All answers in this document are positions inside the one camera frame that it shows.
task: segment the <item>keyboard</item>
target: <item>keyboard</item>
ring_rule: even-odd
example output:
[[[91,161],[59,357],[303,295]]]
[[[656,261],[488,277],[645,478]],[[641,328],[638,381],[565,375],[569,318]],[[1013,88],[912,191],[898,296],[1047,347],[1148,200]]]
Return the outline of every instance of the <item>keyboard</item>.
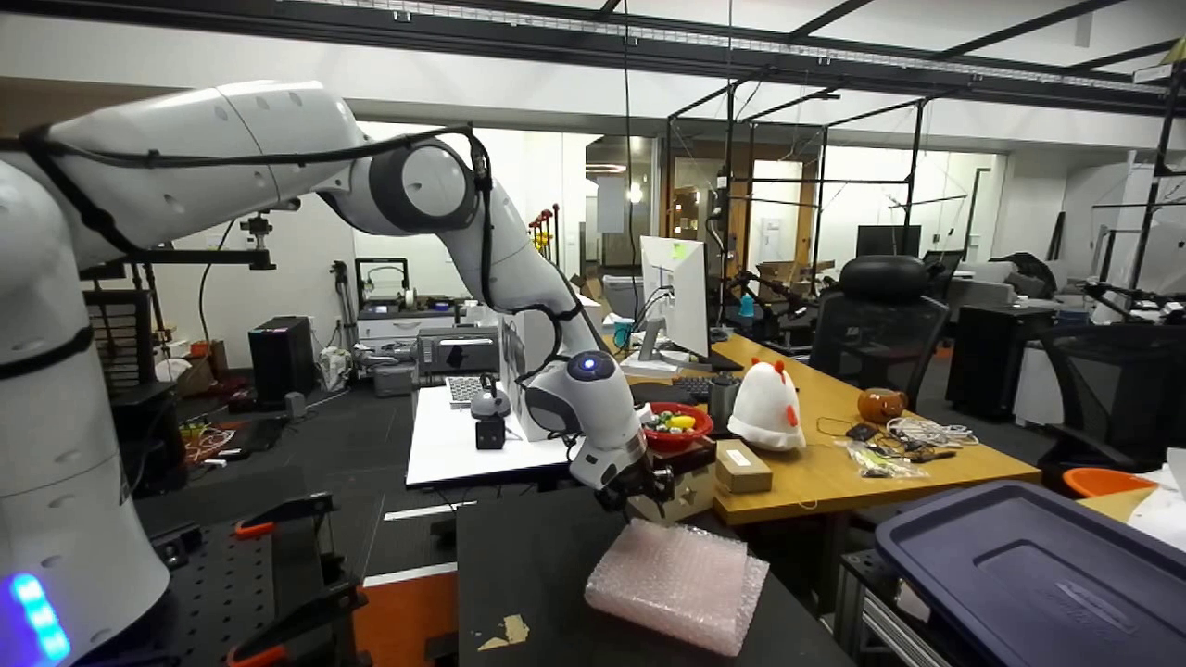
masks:
[[[712,377],[672,377],[671,386],[691,394],[699,402],[707,404],[712,392]]]
[[[454,406],[466,406],[473,396],[480,395],[482,379],[477,375],[448,375],[445,377],[448,387],[449,402]]]

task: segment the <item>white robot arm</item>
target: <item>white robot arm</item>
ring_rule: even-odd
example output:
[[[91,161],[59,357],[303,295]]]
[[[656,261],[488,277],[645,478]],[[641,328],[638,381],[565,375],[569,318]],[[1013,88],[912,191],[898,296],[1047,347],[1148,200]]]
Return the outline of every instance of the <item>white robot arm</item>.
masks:
[[[168,580],[127,502],[78,267],[308,192],[365,233],[436,234],[472,294],[547,313],[553,354],[519,379],[531,415],[585,434],[570,471],[607,506],[670,497],[625,376],[529,243],[485,148],[454,131],[470,136],[472,169],[431,136],[369,141],[315,82],[254,82],[102,109],[0,146],[0,627],[17,628],[31,656],[13,665],[74,662]]]

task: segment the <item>white table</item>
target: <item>white table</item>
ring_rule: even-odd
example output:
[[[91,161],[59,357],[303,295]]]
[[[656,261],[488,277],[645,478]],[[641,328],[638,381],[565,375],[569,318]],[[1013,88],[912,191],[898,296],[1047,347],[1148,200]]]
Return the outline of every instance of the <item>white table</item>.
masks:
[[[547,468],[563,470],[568,465],[565,443],[560,438],[527,442],[518,419],[506,418],[506,444],[500,450],[479,450],[476,444],[470,408],[449,404],[448,387],[420,389],[413,421],[412,451],[404,484],[415,487],[499,484],[499,477],[516,474],[515,481],[530,482],[530,471],[547,474]]]

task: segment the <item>computer tower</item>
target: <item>computer tower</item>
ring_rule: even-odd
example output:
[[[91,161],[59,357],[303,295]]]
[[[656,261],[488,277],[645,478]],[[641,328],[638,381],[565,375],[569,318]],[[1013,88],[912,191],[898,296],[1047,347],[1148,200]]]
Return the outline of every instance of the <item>computer tower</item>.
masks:
[[[259,409],[283,409],[285,394],[308,394],[317,386],[308,318],[274,317],[247,335],[255,369]]]
[[[1053,323],[1054,311],[1050,309],[959,309],[946,390],[952,407],[990,419],[1010,417],[1026,342],[1037,338]]]

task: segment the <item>blue plastic lid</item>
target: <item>blue plastic lid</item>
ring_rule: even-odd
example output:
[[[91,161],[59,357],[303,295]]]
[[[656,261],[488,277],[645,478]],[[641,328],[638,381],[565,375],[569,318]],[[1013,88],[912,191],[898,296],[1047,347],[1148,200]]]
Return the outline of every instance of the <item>blue plastic lid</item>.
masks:
[[[1000,665],[1186,665],[1186,552],[1046,489],[945,495],[876,538],[931,609]]]

